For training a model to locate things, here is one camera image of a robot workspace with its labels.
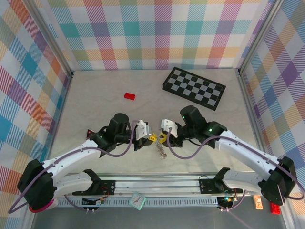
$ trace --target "clock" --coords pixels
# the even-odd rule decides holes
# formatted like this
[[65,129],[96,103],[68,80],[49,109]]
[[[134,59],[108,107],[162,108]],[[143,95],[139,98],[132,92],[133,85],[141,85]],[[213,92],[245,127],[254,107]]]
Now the clock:
[[134,208],[141,210],[145,203],[146,197],[140,195],[137,192],[134,192],[131,199],[129,200],[129,205],[133,206]]

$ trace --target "chessboard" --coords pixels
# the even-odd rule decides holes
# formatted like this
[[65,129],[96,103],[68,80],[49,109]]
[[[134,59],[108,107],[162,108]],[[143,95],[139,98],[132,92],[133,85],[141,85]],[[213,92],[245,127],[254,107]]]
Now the chessboard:
[[162,89],[215,111],[225,85],[174,67]]

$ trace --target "white robotic arm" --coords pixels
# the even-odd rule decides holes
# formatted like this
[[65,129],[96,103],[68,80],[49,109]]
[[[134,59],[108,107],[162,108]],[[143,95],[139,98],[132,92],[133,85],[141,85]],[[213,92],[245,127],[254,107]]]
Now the white robotic arm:
[[[17,187],[22,192],[21,197],[25,197],[29,203],[32,212],[55,207],[56,198],[63,194],[77,191],[103,194],[103,183],[92,170],[86,169],[76,175],[65,175],[87,161],[96,160],[105,154],[123,156],[132,144],[136,151],[155,140],[148,123],[142,120],[133,121],[131,129],[129,118],[125,114],[116,114],[108,126],[103,127],[79,147],[42,163],[37,159],[29,162]],[[109,153],[123,143],[128,144],[128,147],[122,154]]]
[[[167,135],[163,143],[180,159],[190,159],[200,148],[207,144],[212,148],[229,153],[239,161],[249,166],[253,172],[237,172],[223,168],[215,176],[217,186],[226,188],[241,188],[262,195],[272,203],[283,205],[285,199],[293,190],[297,180],[295,166],[291,159],[279,159],[262,152],[235,136],[230,130],[217,122],[207,122],[194,106],[187,106],[180,111],[185,126],[170,120],[162,120],[163,134]],[[182,147],[184,140],[197,139],[202,145],[192,155],[182,157],[177,155],[172,147]]]
[[[167,119],[162,120],[163,133],[167,134],[163,144],[169,147],[173,154],[181,159],[189,159],[205,144],[227,152],[254,172],[237,172],[230,168],[223,168],[214,178],[217,187],[220,185],[221,190],[225,187],[261,192],[270,202],[277,205],[284,204],[297,182],[296,179],[291,179],[291,176],[296,177],[291,159],[285,156],[279,159],[257,150],[219,123],[206,122],[198,109],[193,106],[185,107],[180,114],[186,123],[185,126]],[[132,125],[132,129],[127,130],[128,121],[129,118],[125,114],[116,114],[107,127],[103,127],[79,147],[42,163],[38,160],[29,162],[18,183],[18,189],[22,192],[21,197],[26,198],[30,209],[33,212],[39,212],[53,208],[57,205],[57,197],[72,192],[84,192],[84,195],[96,193],[101,187],[101,180],[92,170],[84,170],[71,176],[65,175],[89,160],[98,159],[105,154],[114,157],[123,156],[131,144],[136,151],[156,140],[148,123],[142,120],[136,121],[136,125]],[[171,149],[182,147],[184,140],[192,138],[202,143],[192,156],[181,157]],[[116,148],[117,144],[122,143],[129,143],[124,153],[120,155],[109,153]]]

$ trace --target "red block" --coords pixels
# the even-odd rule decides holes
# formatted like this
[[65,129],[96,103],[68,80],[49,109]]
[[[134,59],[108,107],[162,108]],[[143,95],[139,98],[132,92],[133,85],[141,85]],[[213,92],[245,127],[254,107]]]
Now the red block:
[[130,94],[130,93],[125,93],[124,95],[125,99],[130,99],[130,100],[134,100],[135,99],[135,94]]
[[272,214],[281,214],[281,210],[280,210],[280,206],[274,204],[274,203],[270,203],[270,211]]
[[86,140],[88,139],[88,138],[90,138],[92,135],[94,135],[95,134],[95,132],[93,131],[93,130],[87,130],[87,137],[86,137]]

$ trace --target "yellow object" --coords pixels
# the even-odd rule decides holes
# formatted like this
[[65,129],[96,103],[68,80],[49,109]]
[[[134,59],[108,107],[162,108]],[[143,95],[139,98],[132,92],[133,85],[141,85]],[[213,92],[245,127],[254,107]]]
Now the yellow object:
[[159,142],[162,144],[166,141],[166,138],[167,138],[167,135],[164,134],[164,133],[161,133],[160,136],[159,136]]
[[155,142],[157,140],[157,135],[153,133],[152,136],[148,138],[148,140]]

